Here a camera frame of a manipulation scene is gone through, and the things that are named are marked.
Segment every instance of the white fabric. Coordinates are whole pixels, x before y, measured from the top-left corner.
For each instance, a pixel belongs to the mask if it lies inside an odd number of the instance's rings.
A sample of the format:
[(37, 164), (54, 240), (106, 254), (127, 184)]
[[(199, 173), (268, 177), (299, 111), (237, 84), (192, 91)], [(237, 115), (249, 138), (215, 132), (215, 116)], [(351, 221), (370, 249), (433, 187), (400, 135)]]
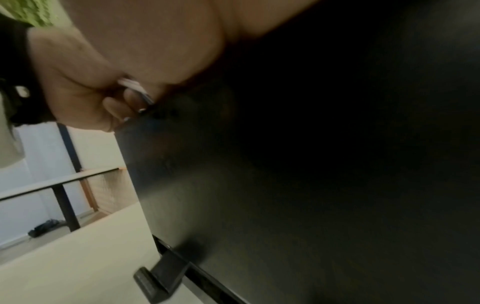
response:
[(0, 168), (23, 159), (24, 151), (18, 132), (10, 129), (5, 115), (4, 99), (0, 93)]

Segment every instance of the foliage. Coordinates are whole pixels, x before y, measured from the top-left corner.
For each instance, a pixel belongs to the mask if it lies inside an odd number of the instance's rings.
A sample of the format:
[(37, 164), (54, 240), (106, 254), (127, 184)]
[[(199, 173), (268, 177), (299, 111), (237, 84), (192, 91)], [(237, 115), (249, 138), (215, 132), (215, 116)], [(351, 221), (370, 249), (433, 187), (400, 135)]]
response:
[(36, 27), (52, 26), (49, 0), (0, 0), (0, 4), (17, 20)]

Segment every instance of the white table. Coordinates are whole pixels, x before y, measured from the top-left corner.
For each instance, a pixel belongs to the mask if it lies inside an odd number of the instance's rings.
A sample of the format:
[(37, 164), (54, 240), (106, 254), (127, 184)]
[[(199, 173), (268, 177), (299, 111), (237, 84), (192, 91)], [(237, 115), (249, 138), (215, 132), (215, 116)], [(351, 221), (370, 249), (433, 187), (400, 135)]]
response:
[(58, 201), (58, 205), (60, 206), (61, 212), (65, 217), (65, 221), (70, 231), (75, 231), (80, 228), (80, 224), (79, 224), (79, 221), (77, 220), (77, 217), (75, 216), (75, 212), (74, 212), (74, 209), (72, 208), (72, 204), (70, 203), (69, 197), (65, 192), (64, 184), (86, 179), (95, 175), (112, 172), (115, 170), (119, 170), (119, 168), (110, 167), (110, 168), (102, 168), (102, 169), (95, 169), (95, 170), (87, 170), (87, 171), (75, 173), (72, 175), (62, 176), (62, 177), (54, 178), (51, 180), (38, 182), (32, 185), (27, 185), (27, 186), (11, 189), (8, 191), (0, 192), (0, 202), (9, 198), (14, 198), (17, 196), (22, 196), (29, 193), (51, 188), (53, 190), (53, 193), (55, 194), (55, 197)]

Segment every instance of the black table leg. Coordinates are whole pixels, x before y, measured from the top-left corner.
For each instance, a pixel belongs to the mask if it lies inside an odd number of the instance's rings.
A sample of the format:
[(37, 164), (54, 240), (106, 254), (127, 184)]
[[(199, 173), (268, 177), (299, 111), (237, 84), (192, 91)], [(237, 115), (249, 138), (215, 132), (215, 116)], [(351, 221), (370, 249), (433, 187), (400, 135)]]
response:
[(70, 204), (70, 200), (65, 192), (64, 186), (56, 185), (52, 187), (52, 190), (55, 193), (58, 205), (60, 206), (61, 212), (65, 217), (66, 224), (70, 228), (70, 231), (80, 229), (80, 223), (75, 216), (74, 209), (72, 208), (72, 204)]

